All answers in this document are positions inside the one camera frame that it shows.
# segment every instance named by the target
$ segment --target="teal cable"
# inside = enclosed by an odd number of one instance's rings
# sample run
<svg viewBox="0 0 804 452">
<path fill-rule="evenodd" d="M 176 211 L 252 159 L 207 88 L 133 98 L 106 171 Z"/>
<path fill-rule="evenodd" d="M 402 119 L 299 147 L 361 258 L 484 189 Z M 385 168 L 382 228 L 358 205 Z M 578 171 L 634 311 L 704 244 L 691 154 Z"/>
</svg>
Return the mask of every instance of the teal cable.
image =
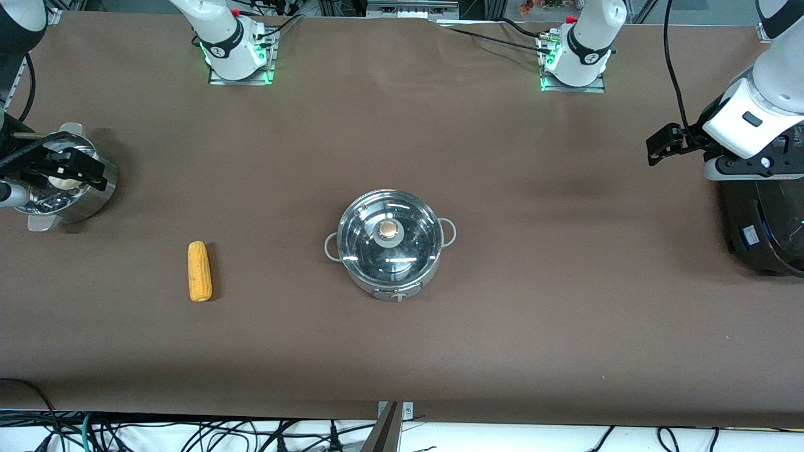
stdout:
<svg viewBox="0 0 804 452">
<path fill-rule="evenodd" d="M 89 452 L 89 441 L 87 440 L 87 430 L 89 429 L 89 415 L 87 413 L 84 417 L 84 422 L 81 424 L 81 443 L 84 444 L 84 452 Z"/>
</svg>

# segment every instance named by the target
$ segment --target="pot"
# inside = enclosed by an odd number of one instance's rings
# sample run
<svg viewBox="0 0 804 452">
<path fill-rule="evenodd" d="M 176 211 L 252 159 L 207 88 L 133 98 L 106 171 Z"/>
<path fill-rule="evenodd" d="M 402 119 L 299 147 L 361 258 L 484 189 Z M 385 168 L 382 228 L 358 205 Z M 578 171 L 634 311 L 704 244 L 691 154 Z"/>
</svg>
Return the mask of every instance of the pot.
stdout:
<svg viewBox="0 0 804 452">
<path fill-rule="evenodd" d="M 444 241 L 443 223 L 453 229 Z M 441 250 L 457 236 L 455 224 L 439 218 L 421 199 L 402 190 L 376 190 L 343 213 L 338 231 L 324 240 L 324 253 L 342 262 L 352 280 L 381 300 L 401 302 L 433 279 Z M 330 254 L 338 239 L 338 255 Z"/>
</svg>

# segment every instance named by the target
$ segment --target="yellow corn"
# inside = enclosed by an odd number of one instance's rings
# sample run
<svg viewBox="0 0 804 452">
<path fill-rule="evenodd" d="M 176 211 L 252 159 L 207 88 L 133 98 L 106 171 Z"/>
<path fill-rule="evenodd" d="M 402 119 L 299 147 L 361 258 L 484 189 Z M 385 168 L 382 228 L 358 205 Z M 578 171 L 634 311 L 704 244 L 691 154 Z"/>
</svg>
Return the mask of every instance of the yellow corn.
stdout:
<svg viewBox="0 0 804 452">
<path fill-rule="evenodd" d="M 190 281 L 190 300 L 205 302 L 212 298 L 212 276 L 209 272 L 207 246 L 195 241 L 187 249 L 187 276 Z"/>
</svg>

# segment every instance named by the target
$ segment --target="pot handle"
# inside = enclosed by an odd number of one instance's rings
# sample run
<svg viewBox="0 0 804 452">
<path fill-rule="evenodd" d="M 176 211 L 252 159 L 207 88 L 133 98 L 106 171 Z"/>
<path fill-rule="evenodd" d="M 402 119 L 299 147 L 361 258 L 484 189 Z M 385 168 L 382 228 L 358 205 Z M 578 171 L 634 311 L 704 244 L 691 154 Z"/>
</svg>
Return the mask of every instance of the pot handle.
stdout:
<svg viewBox="0 0 804 452">
<path fill-rule="evenodd" d="M 337 232 L 332 232 L 332 233 L 331 233 L 331 234 L 330 234 L 330 235 L 329 235 L 329 236 L 326 238 L 326 240 L 324 240 L 324 254 L 326 254 L 326 256 L 327 256 L 327 257 L 329 257 L 331 261 L 335 261 L 335 262 L 343 262 L 343 261 L 341 261 L 340 259 L 338 259 L 337 257 L 333 257 L 333 256 L 330 254 L 330 241 L 331 241 L 332 239 L 334 239 L 334 238 L 335 238 L 335 236 L 337 236 L 337 235 L 338 235 L 338 233 L 337 233 Z"/>
<path fill-rule="evenodd" d="M 455 228 L 455 223 L 453 223 L 452 220 L 448 220 L 446 218 L 439 218 L 438 223 L 439 224 L 440 223 L 447 223 L 450 226 L 452 226 L 452 229 L 453 229 L 453 238 L 449 239 L 448 242 L 444 243 L 444 225 L 443 224 L 441 225 L 441 247 L 446 248 L 446 247 L 450 246 L 455 241 L 455 237 L 457 237 L 457 229 Z"/>
</svg>

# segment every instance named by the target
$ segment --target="brown table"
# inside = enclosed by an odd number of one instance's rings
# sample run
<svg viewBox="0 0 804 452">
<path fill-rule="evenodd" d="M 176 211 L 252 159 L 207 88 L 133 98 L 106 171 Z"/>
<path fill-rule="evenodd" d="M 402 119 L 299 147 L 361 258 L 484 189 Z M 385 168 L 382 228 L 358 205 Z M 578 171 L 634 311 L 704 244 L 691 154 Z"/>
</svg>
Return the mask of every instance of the brown table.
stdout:
<svg viewBox="0 0 804 452">
<path fill-rule="evenodd" d="M 69 13 L 35 49 L 29 124 L 83 122 L 121 177 L 59 232 L 0 212 L 4 376 L 59 409 L 369 418 L 399 399 L 434 421 L 800 426 L 801 284 L 728 255 L 699 156 L 647 166 L 679 119 L 660 27 L 623 29 L 604 95 L 540 92 L 527 51 L 423 20 L 305 18 L 263 88 L 209 86 L 191 36 L 181 16 Z M 671 43 L 691 115 L 763 48 L 747 27 Z M 381 187 L 458 227 L 400 304 L 322 251 Z M 187 297 L 193 240 L 214 302 Z"/>
</svg>

